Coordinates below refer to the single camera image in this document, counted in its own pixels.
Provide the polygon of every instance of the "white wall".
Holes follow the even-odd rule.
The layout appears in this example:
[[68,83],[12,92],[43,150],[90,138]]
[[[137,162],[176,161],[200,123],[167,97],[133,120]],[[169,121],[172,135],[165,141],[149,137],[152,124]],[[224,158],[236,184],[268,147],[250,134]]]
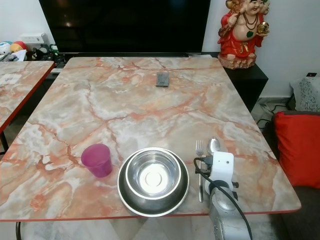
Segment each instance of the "white wall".
[[[211,0],[203,52],[219,52],[218,30],[228,12],[225,0]],[[320,74],[320,1],[271,0],[265,20],[270,33],[256,51],[256,63],[269,77],[261,97],[288,97],[289,82]]]
[[45,33],[55,43],[39,0],[0,0],[0,42],[18,41],[24,33]]
[[[203,52],[219,52],[220,21],[228,12],[225,0],[211,0]],[[320,1],[273,0],[266,21],[270,34],[257,53],[257,64],[269,77],[262,97],[291,94],[289,82],[309,72],[320,74]],[[53,36],[39,0],[0,0],[0,41],[16,41],[22,33]]]

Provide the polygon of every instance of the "spoon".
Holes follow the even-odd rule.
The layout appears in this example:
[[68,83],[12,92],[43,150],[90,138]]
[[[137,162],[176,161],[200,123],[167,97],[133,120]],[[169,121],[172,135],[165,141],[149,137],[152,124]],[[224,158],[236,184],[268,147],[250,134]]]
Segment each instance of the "spoon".
[[213,137],[208,142],[208,153],[210,155],[214,155],[214,152],[217,152],[220,150],[220,142],[217,138]]

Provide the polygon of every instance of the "table leg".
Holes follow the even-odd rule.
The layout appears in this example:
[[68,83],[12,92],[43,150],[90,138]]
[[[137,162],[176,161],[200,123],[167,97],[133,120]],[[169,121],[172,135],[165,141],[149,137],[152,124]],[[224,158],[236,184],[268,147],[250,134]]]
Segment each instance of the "table leg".
[[7,139],[6,139],[6,136],[5,136],[4,132],[0,133],[0,140],[1,140],[1,143],[2,143],[2,146],[3,146],[3,149],[4,149],[3,152],[0,152],[0,155],[3,155],[9,149],[9,146],[8,146],[8,143],[7,143]]

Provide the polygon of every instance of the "bowl rim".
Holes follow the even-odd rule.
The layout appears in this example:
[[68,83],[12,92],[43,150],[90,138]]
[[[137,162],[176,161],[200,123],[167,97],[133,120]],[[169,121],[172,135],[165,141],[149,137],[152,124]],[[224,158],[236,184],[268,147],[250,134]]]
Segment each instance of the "bowl rim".
[[[161,195],[161,196],[157,196],[157,197],[151,197],[151,196],[145,196],[145,195],[142,195],[141,193],[137,192],[133,187],[132,185],[130,184],[130,181],[129,181],[129,178],[128,178],[128,170],[129,170],[129,166],[132,164],[133,160],[135,159],[135,157],[137,157],[139,154],[142,154],[142,153],[145,153],[145,152],[148,152],[148,151],[157,151],[157,152],[161,152],[161,153],[165,153],[167,155],[169,155],[171,157],[172,160],[175,161],[177,167],[178,167],[178,178],[177,178],[177,181],[174,185],[174,187],[169,191],[167,192],[166,194],[164,195]],[[138,151],[136,151],[133,155],[130,156],[130,160],[125,168],[125,180],[126,180],[126,184],[128,185],[129,189],[136,195],[138,196],[139,198],[142,198],[142,199],[147,199],[147,200],[160,200],[160,199],[164,199],[166,197],[168,197],[169,195],[171,195],[172,193],[175,192],[175,190],[178,188],[180,182],[181,182],[181,167],[180,167],[180,164],[177,160],[177,158],[171,153],[169,152],[167,149],[164,149],[164,148],[161,148],[161,147],[146,147],[146,148],[143,148],[143,149],[140,149]]]
[[122,169],[125,167],[126,163],[132,158],[132,156],[134,154],[136,154],[137,152],[139,152],[140,150],[132,153],[130,156],[127,157],[127,159],[122,163],[120,169],[119,169],[119,173],[118,173],[118,177],[117,177],[117,191],[118,191],[118,194],[120,196],[120,199],[122,201],[122,203],[129,209],[129,211],[133,212],[134,214],[137,214],[139,216],[143,216],[143,217],[148,217],[148,218],[156,218],[156,217],[162,217],[162,216],[165,216],[169,213],[172,213],[173,211],[175,211],[178,207],[181,206],[181,204],[185,201],[185,199],[187,198],[187,195],[189,193],[189,188],[190,188],[190,176],[189,176],[189,172],[188,172],[188,169],[187,169],[187,166],[185,164],[184,161],[182,161],[182,159],[177,155],[175,154],[174,152],[172,152],[171,150],[168,150],[166,149],[169,153],[171,153],[172,155],[175,156],[175,158],[179,161],[179,163],[181,163],[183,165],[183,170],[185,171],[186,173],[186,180],[187,180],[187,183],[186,183],[186,188],[185,188],[185,192],[184,192],[184,195],[183,197],[181,198],[181,200],[174,206],[172,207],[171,209],[165,211],[165,212],[161,212],[161,213],[157,213],[157,214],[147,214],[147,213],[143,213],[143,212],[140,212],[138,210],[135,210],[133,207],[131,207],[127,202],[126,200],[124,199],[121,191],[120,191],[120,173],[122,171]]

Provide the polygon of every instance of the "stainless steel bowl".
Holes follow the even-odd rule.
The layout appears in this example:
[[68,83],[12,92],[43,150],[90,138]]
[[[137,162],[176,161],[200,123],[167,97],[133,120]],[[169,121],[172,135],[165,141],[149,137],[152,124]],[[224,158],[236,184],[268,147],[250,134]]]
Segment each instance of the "stainless steel bowl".
[[[155,170],[150,171],[152,162],[160,164],[160,167],[155,166]],[[162,186],[162,181],[169,184]],[[183,203],[188,194],[189,181],[186,165],[176,154],[163,148],[149,147],[126,159],[119,171],[117,188],[122,202],[133,213],[160,217],[171,213]]]

